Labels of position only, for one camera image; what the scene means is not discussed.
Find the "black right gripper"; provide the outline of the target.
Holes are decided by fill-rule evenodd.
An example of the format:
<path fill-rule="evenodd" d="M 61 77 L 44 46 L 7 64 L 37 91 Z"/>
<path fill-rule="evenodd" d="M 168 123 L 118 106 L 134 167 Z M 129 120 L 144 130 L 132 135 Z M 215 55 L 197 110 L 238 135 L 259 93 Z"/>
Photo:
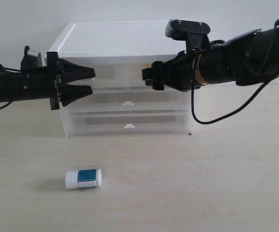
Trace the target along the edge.
<path fill-rule="evenodd" d="M 230 59 L 224 46 L 181 51 L 166 62 L 142 69 L 145 85 L 163 91 L 167 87 L 187 92 L 192 88 L 231 82 Z"/>

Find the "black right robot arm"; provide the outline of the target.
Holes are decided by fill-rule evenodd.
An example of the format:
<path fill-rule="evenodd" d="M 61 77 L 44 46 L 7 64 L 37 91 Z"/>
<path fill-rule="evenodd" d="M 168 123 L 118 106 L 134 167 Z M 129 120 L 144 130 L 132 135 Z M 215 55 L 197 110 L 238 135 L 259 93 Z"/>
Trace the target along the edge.
<path fill-rule="evenodd" d="M 168 61 L 155 61 L 142 70 L 154 90 L 170 87 L 181 92 L 234 82 L 238 86 L 268 83 L 279 77 L 279 19 L 272 29 L 255 29 L 228 41 L 210 41 L 204 22 L 172 19 L 165 35 L 184 41 L 185 50 Z"/>

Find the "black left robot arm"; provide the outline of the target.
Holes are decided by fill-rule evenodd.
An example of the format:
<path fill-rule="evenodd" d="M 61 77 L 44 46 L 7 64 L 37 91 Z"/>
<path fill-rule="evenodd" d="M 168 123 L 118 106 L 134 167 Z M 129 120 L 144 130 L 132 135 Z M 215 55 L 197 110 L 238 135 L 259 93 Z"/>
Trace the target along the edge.
<path fill-rule="evenodd" d="M 46 66 L 22 67 L 16 71 L 0 64 L 0 103 L 48 99 L 51 110 L 58 110 L 92 95 L 91 86 L 72 83 L 94 78 L 93 68 L 59 58 L 57 52 L 47 52 L 46 61 Z"/>

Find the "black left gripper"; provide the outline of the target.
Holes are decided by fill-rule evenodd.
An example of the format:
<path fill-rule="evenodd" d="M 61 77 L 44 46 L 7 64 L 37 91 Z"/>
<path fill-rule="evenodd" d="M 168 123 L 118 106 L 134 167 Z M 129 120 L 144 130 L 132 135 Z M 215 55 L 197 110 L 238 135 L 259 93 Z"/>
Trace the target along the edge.
<path fill-rule="evenodd" d="M 38 100 L 49 99 L 51 110 L 59 109 L 59 88 L 57 77 L 59 72 L 59 56 L 56 51 L 47 53 L 47 65 L 39 68 L 21 70 L 23 78 L 20 80 L 20 99 Z M 68 84 L 73 81 L 91 79 L 95 77 L 93 68 L 80 66 L 61 60 L 61 83 Z M 60 89 L 60 102 L 62 106 L 83 97 L 92 95 L 91 86 L 64 85 Z"/>

